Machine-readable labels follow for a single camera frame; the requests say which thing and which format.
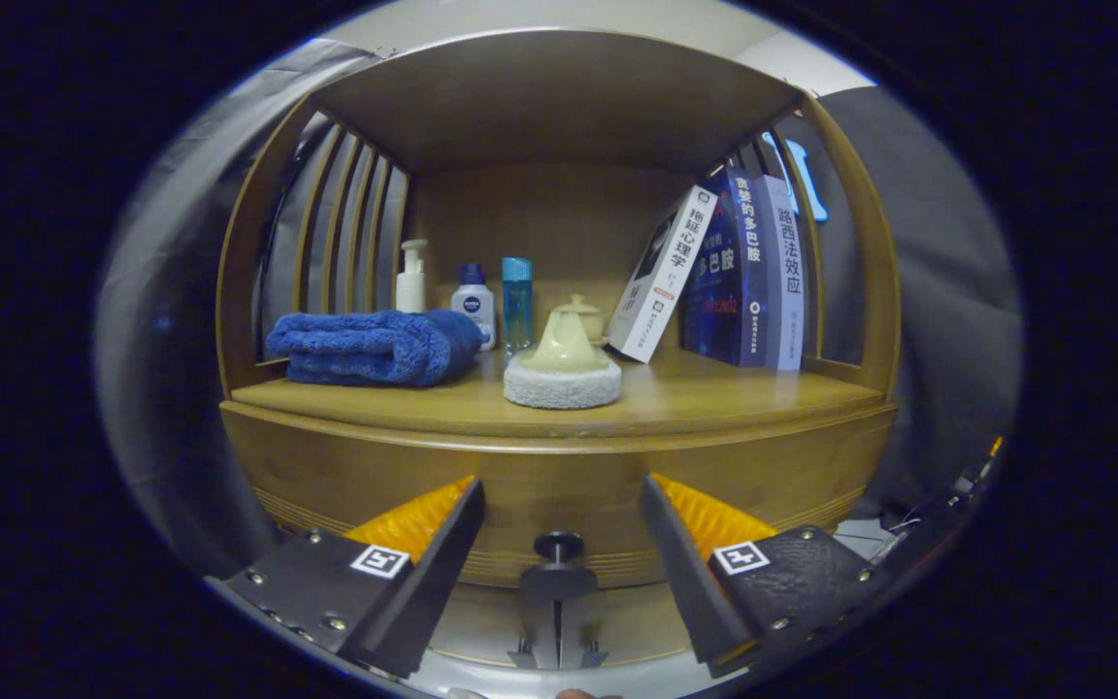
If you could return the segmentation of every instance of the book cover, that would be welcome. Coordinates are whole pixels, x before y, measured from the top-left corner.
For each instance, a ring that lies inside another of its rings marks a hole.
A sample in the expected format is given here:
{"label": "book cover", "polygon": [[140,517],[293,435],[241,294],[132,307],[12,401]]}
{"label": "book cover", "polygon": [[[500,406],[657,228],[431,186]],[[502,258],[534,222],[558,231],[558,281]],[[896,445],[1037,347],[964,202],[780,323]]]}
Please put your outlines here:
{"label": "book cover", "polygon": [[788,182],[761,176],[754,185],[761,202],[761,257],[767,270],[765,366],[798,371],[805,344],[805,265]]}
{"label": "book cover", "polygon": [[692,187],[659,217],[607,324],[608,344],[614,349],[639,362],[650,361],[701,253],[714,200],[709,190]]}
{"label": "book cover", "polygon": [[703,185],[718,202],[681,297],[681,344],[729,365],[760,367],[767,358],[768,274],[759,193],[745,169],[729,166]]}

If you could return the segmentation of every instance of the blue cap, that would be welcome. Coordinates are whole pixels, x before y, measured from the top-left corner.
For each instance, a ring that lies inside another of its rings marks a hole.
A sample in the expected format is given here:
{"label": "blue cap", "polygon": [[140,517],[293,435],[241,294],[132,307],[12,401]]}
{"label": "blue cap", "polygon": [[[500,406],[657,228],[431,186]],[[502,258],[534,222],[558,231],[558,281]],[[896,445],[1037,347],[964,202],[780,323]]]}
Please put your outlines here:
{"label": "blue cap", "polygon": [[503,282],[532,282],[533,263],[524,257],[503,257]]}
{"label": "blue cap", "polygon": [[480,283],[485,284],[485,275],[481,274],[481,265],[477,262],[471,262],[468,265],[458,265],[463,270],[463,274],[459,275],[459,283]]}

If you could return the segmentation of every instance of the folded towel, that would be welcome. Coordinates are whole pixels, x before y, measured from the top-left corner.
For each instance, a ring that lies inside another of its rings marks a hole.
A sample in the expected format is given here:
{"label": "folded towel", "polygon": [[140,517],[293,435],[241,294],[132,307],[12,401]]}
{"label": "folded towel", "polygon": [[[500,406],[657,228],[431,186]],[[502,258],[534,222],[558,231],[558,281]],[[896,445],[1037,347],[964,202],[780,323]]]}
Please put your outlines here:
{"label": "folded towel", "polygon": [[468,315],[426,313],[290,313],[266,338],[291,358],[287,378],[337,386],[434,386],[474,363],[482,337]]}

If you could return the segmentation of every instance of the dark blue book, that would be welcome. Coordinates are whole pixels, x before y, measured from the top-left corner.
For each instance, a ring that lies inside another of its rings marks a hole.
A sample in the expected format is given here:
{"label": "dark blue book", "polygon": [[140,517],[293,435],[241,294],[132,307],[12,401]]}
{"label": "dark blue book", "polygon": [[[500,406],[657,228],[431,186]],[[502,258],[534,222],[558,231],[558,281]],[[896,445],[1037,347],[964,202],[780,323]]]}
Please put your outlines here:
{"label": "dark blue book", "polygon": [[[681,346],[739,367],[767,363],[768,256],[761,193],[741,168],[724,166],[702,187],[718,196],[692,273],[680,297]],[[773,225],[773,218],[768,218]]]}

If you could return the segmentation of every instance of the shelf board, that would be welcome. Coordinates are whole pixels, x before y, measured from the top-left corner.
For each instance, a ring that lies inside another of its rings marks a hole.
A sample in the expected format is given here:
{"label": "shelf board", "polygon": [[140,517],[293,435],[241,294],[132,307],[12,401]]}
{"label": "shelf board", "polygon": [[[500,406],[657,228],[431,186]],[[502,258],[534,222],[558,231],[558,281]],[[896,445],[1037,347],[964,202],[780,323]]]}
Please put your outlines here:
{"label": "shelf board", "polygon": [[313,96],[409,173],[517,162],[698,173],[803,93],[665,40],[531,28],[423,46]]}
{"label": "shelf board", "polygon": [[620,361],[617,403],[585,410],[542,410],[503,398],[503,352],[449,385],[315,386],[287,379],[231,390],[231,400],[297,416],[378,428],[484,437],[631,437],[738,428],[799,417],[844,416],[883,395],[816,372],[740,368],[682,349],[652,363]]}

